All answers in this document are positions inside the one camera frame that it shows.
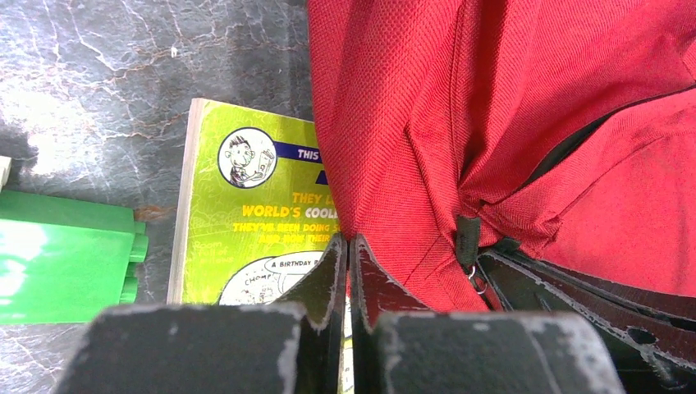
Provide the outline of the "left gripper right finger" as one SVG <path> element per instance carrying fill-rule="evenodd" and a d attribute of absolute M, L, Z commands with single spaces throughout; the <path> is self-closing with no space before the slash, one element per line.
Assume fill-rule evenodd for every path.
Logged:
<path fill-rule="evenodd" d="M 621 393 L 598 333 L 570 313 L 439 314 L 350 243 L 358 393 Z"/>

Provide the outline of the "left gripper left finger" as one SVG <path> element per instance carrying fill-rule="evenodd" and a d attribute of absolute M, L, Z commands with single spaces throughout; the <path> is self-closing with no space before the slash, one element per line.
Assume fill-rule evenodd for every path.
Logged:
<path fill-rule="evenodd" d="M 89 326 L 58 393 L 335 393 L 347 244 L 268 305 L 131 305 Z"/>

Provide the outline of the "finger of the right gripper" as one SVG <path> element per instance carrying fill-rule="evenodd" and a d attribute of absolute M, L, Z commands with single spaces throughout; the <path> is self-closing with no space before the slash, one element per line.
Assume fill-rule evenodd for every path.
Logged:
<path fill-rule="evenodd" d="M 505 311 L 572 312 L 604 341 L 628 393 L 695 391 L 695 299 L 611 282 L 534 260 L 485 250 L 478 276 Z"/>

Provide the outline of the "red backpack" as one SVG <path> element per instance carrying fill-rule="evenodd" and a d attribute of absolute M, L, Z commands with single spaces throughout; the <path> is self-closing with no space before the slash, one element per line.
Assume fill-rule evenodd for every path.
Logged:
<path fill-rule="evenodd" d="M 480 247 L 695 294 L 692 1 L 311 1 L 314 118 L 346 236 L 437 311 Z"/>

